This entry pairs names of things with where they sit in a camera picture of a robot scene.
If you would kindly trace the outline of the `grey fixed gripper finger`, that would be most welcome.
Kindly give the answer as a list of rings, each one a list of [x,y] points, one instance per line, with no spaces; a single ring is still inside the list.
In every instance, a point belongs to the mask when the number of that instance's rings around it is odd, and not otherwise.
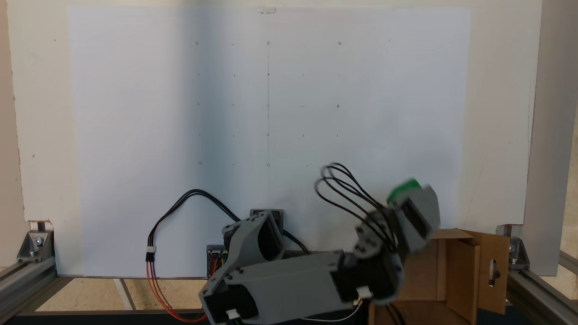
[[[430,185],[419,186],[411,189],[407,197],[413,202],[422,202],[423,204],[438,204],[438,196]]]

